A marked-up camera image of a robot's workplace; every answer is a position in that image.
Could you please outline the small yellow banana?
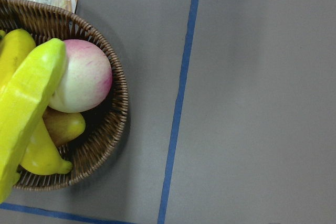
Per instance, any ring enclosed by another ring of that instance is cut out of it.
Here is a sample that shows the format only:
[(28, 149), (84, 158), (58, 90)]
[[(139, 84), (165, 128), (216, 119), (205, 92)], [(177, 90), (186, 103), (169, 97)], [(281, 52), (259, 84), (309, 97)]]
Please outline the small yellow banana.
[(39, 120), (20, 162), (21, 167), (36, 175), (67, 174), (73, 164), (64, 160), (52, 141), (43, 120)]

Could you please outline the pink white apple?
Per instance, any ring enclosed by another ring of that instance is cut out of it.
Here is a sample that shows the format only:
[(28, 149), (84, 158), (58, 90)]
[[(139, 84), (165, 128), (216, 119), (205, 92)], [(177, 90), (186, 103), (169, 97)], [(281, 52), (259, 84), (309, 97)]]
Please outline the pink white apple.
[(106, 54), (91, 42), (64, 41), (67, 68), (49, 106), (57, 111), (77, 113), (98, 106), (112, 86), (112, 68)]

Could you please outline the bright yellow-green banana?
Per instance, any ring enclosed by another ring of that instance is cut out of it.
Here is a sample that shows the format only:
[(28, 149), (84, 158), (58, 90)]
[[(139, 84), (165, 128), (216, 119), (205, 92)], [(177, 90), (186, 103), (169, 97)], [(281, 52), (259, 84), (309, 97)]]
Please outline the bright yellow-green banana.
[(66, 68), (65, 42), (53, 38), (23, 60), (1, 95), (1, 202), (20, 175), (29, 138), (57, 89)]

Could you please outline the yellow pear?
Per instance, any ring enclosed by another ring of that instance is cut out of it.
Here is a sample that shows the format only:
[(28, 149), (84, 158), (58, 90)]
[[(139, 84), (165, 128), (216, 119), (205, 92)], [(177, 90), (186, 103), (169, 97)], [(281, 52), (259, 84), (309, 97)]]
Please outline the yellow pear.
[(85, 119), (80, 113), (65, 113), (50, 107), (44, 112), (43, 120), (57, 147), (76, 139), (86, 128)]

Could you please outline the brown wicker basket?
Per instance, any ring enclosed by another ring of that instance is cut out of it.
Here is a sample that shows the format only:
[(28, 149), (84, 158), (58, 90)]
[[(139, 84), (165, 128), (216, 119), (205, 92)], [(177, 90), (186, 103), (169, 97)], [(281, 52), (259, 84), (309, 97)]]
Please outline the brown wicker basket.
[(91, 176), (118, 152), (128, 119), (128, 86), (117, 54), (106, 38), (80, 16), (65, 9), (28, 0), (1, 0), (1, 29), (23, 28), (36, 44), (51, 38), (82, 39), (98, 46), (110, 61), (113, 81), (106, 99), (84, 112), (85, 132), (59, 147), (62, 158), (73, 163), (71, 172), (61, 175), (35, 175), (19, 167), (15, 189), (47, 191), (72, 186)]

